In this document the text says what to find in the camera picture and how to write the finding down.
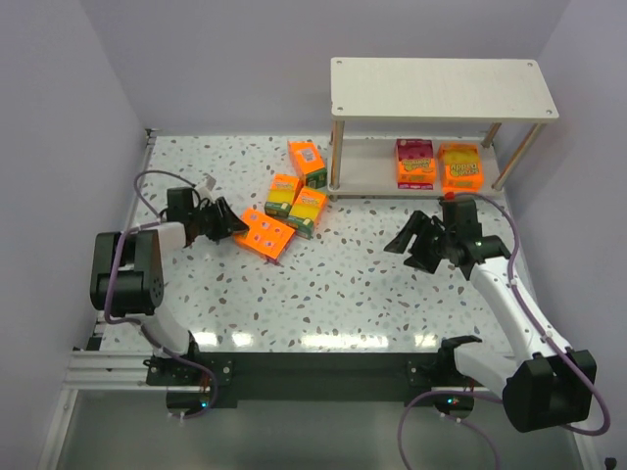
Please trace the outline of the orange magenta Scrub Mommy box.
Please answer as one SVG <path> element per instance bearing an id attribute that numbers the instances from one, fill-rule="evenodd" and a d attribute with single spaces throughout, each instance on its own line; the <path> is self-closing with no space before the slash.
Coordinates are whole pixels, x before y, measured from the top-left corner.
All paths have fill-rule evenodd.
<path id="1" fill-rule="evenodd" d="M 241 219 L 248 225 L 248 230 L 235 235 L 235 243 L 269 262 L 278 263 L 296 231 L 285 223 L 254 209 L 246 209 Z"/>

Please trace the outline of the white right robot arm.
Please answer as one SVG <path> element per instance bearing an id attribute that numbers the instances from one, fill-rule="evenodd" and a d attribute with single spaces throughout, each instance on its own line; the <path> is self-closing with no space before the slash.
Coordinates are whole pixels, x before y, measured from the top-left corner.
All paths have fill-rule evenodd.
<path id="1" fill-rule="evenodd" d="M 481 383 L 521 433 L 586 420 L 597 373 L 592 354 L 574 350 L 542 313 L 515 268 L 518 249 L 484 234 L 472 197 L 439 204 L 441 216 L 414 211 L 385 250 L 407 254 L 404 264 L 425 273 L 443 260 L 459 269 L 497 318 L 513 356 L 489 352 L 476 336 L 455 337 L 441 342 L 430 372 Z"/>

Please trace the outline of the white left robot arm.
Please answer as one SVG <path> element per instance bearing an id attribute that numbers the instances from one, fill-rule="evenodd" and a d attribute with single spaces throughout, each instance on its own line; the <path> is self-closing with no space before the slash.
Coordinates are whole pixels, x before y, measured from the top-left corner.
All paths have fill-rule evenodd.
<path id="1" fill-rule="evenodd" d="M 177 187 L 157 219 L 118 232 L 102 232 L 94 242 L 89 297 L 110 325 L 129 324 L 153 349 L 150 367 L 180 365 L 192 377 L 213 373 L 198 358 L 193 334 L 165 304 L 163 255 L 190 247 L 199 237 L 219 243 L 244 234 L 248 225 L 223 197 L 208 190 Z"/>

